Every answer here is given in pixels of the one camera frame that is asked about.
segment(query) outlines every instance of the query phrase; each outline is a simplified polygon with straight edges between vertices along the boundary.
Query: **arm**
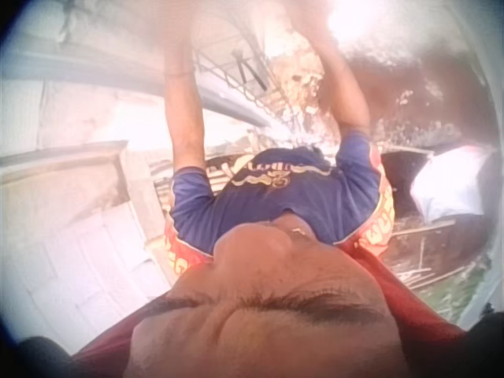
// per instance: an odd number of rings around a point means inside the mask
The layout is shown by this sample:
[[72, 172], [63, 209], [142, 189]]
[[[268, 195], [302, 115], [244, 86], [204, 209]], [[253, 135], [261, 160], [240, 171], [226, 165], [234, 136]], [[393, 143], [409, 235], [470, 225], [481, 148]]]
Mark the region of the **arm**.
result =
[[338, 122], [342, 138], [352, 131], [369, 135], [368, 103], [334, 41], [321, 35], [310, 42], [324, 67], [322, 95], [328, 96], [328, 106]]
[[173, 144], [174, 172], [185, 167], [206, 167], [203, 110], [196, 87], [188, 20], [192, 12], [193, 9], [183, 9], [174, 14], [172, 8], [165, 29], [165, 114]]
[[369, 134], [369, 109], [350, 67], [338, 51], [328, 27], [327, 0], [284, 0], [294, 28], [308, 39], [319, 55], [325, 77], [323, 98], [339, 124], [342, 137], [348, 132]]

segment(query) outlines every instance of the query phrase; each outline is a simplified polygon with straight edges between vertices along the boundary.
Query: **man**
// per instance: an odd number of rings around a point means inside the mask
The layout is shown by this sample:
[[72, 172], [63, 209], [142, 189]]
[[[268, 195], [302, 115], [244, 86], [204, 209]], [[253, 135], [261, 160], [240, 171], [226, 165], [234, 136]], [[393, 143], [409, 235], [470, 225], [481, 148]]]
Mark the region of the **man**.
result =
[[285, 2], [293, 25], [324, 66], [322, 99], [342, 136], [336, 167], [306, 148], [266, 150], [217, 197], [205, 172], [202, 107], [193, 75], [189, 23], [177, 26], [175, 34], [166, 33], [166, 118], [175, 170], [173, 222], [167, 224], [166, 235], [178, 275], [208, 261], [216, 241], [233, 227], [273, 221], [286, 213], [305, 221], [322, 243], [343, 249], [357, 244], [375, 255], [386, 248], [394, 222], [392, 190], [380, 155], [370, 144], [364, 96], [335, 47], [327, 27], [328, 9], [320, 0], [316, 3], [303, 9], [297, 2]]
[[178, 4], [165, 100], [176, 171], [176, 231], [168, 237], [183, 275], [74, 362], [92, 376], [389, 377], [448, 361], [428, 352], [446, 350], [464, 332], [376, 257], [391, 230], [391, 196], [369, 143], [365, 99], [322, 2], [284, 5], [332, 87], [343, 138], [336, 168], [307, 149], [267, 150], [216, 198], [204, 170], [186, 22], [195, 3]]

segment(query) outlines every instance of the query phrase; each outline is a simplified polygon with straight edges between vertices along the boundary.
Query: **concrete wall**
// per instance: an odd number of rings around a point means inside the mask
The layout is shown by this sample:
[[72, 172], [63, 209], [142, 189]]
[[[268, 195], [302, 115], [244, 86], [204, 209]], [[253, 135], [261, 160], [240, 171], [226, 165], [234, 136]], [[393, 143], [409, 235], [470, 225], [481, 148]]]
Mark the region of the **concrete wall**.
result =
[[4, 183], [0, 313], [15, 340], [75, 353], [170, 286], [145, 251], [117, 164]]

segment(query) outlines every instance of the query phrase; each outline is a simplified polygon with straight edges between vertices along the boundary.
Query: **blue shirt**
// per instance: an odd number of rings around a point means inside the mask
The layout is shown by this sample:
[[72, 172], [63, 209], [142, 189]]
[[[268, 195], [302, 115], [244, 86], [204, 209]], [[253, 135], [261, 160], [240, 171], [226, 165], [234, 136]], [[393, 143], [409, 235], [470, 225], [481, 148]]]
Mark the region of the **blue shirt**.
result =
[[380, 199], [381, 174], [369, 137], [353, 132], [331, 166], [305, 148], [270, 149], [245, 165], [214, 196], [206, 172], [179, 170], [170, 213], [178, 238], [207, 254], [238, 224], [272, 221], [286, 211], [301, 217], [326, 244], [335, 244], [371, 217]]

